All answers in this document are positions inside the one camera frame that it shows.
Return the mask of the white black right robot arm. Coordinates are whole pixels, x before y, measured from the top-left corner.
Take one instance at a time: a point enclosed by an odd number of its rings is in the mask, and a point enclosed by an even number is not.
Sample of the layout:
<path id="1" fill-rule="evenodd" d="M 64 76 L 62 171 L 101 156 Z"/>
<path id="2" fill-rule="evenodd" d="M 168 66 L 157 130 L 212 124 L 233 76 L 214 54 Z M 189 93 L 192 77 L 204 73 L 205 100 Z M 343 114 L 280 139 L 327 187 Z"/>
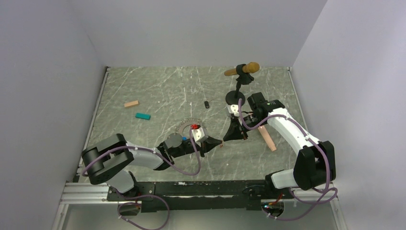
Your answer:
<path id="1" fill-rule="evenodd" d="M 226 95 L 231 122 L 223 140 L 248 138 L 248 132 L 263 125 L 273 127 L 296 154 L 292 169 L 273 172 L 265 177 L 264 193 L 276 199 L 283 189 L 299 187 L 309 190 L 328 184 L 336 178 L 335 151 L 330 141 L 320 141 L 306 131 L 279 100 L 268 101 L 258 92 L 248 97 L 251 113 L 243 117 L 243 94 L 230 91 Z"/>

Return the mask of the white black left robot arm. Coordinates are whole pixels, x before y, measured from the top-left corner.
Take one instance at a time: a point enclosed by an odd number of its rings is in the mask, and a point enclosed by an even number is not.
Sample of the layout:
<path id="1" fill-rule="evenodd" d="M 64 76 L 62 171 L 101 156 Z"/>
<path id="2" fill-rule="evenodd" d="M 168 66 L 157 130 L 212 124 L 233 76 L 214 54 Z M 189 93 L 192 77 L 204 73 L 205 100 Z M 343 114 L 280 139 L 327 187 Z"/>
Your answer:
<path id="1" fill-rule="evenodd" d="M 122 134 L 114 134 L 82 151 L 84 163 L 81 175 L 88 177 L 91 184 L 106 183 L 116 188 L 125 201 L 136 198 L 138 188 L 135 176 L 127 172 L 128 165 L 141 166 L 154 171 L 163 171 L 175 166 L 174 159 L 194 154 L 197 159 L 223 142 L 213 137 L 196 133 L 185 138 L 173 133 L 155 148 L 147 148 L 128 142 Z"/>

